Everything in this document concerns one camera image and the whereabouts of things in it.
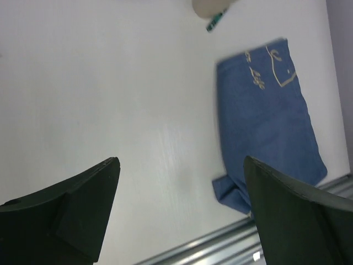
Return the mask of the blue cloth placemat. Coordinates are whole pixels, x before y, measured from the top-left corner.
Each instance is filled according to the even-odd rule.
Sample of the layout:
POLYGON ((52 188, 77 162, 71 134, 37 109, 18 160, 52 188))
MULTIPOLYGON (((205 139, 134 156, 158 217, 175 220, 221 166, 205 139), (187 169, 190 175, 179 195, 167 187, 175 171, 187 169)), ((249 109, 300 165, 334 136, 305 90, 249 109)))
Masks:
POLYGON ((327 176, 287 39, 218 62, 216 93, 226 174, 212 186, 220 204, 250 215, 247 156, 312 186, 327 176))

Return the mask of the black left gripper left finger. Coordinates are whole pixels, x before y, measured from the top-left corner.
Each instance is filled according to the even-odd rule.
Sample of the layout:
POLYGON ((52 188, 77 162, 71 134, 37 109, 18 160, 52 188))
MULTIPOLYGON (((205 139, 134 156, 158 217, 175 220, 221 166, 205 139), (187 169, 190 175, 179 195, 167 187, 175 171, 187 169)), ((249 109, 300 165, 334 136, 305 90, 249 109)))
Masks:
POLYGON ((1 205, 1 264, 98 262, 120 175, 110 157, 1 205))

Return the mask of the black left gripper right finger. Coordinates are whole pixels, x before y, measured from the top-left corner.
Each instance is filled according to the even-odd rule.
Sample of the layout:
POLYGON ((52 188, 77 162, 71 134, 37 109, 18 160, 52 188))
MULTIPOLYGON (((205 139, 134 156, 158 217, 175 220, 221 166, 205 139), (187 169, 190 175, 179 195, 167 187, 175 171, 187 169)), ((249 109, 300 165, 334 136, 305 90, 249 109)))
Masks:
POLYGON ((352 200, 251 156, 244 176, 267 264, 352 264, 352 200))

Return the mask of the aluminium front rail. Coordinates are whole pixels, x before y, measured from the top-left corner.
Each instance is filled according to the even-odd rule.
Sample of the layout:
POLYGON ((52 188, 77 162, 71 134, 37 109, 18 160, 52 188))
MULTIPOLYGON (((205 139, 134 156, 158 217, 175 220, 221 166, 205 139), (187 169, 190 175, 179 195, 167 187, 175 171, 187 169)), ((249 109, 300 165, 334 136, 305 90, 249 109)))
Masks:
POLYGON ((244 218, 139 264, 265 264, 251 218, 244 218))

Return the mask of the beige cup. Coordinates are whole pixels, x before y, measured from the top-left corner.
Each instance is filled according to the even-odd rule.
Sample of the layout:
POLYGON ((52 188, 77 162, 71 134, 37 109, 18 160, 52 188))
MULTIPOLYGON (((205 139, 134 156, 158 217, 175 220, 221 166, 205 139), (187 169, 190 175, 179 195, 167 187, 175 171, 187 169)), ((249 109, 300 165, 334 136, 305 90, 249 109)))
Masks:
POLYGON ((192 0, 194 12, 200 18, 211 18, 229 8, 235 0, 192 0))

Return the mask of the green handled spoon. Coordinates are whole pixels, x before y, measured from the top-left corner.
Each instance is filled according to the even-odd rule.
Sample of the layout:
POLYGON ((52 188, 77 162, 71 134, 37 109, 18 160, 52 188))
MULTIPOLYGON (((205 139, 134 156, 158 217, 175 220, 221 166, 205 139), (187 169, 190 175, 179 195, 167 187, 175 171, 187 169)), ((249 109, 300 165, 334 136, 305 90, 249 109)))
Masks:
POLYGON ((220 22, 220 20, 223 18, 223 16, 227 13, 228 8, 224 9, 222 12, 214 15, 210 22, 206 26, 206 31, 208 33, 212 32, 214 28, 217 26, 217 24, 220 22))

